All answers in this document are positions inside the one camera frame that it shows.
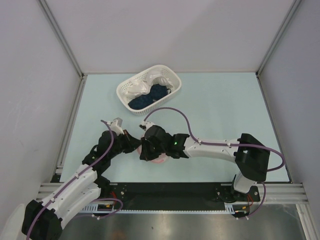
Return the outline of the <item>pink mesh laundry bag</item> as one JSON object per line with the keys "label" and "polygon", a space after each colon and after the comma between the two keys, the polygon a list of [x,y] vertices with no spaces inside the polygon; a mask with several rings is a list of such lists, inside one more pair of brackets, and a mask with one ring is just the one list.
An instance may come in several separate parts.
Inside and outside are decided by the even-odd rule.
{"label": "pink mesh laundry bag", "polygon": [[[142,153],[142,146],[139,146],[136,151],[140,155]],[[158,158],[150,160],[149,162],[154,163],[154,164],[162,164],[168,159],[169,159],[169,156],[167,156],[166,154],[163,153]]]}

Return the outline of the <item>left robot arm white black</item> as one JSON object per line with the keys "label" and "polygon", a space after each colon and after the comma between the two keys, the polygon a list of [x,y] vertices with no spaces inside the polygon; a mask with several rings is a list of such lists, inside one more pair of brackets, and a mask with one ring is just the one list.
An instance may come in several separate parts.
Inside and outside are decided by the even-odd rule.
{"label": "left robot arm white black", "polygon": [[82,164],[58,189],[25,208],[21,231],[29,240],[58,240],[68,223],[89,203],[110,196],[109,180],[102,176],[119,154],[135,151],[141,141],[126,130],[104,131]]}

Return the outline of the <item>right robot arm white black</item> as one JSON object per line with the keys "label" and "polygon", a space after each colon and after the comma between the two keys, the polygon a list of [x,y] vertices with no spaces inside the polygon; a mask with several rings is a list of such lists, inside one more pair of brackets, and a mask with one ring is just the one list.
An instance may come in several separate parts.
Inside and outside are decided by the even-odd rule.
{"label": "right robot arm white black", "polygon": [[237,165],[239,173],[232,180],[231,196],[242,201],[256,182],[267,178],[270,151],[252,135],[243,133],[240,138],[218,142],[204,142],[190,134],[166,132],[158,125],[140,126],[140,159],[155,161],[163,155],[172,159],[205,157],[225,160]]}

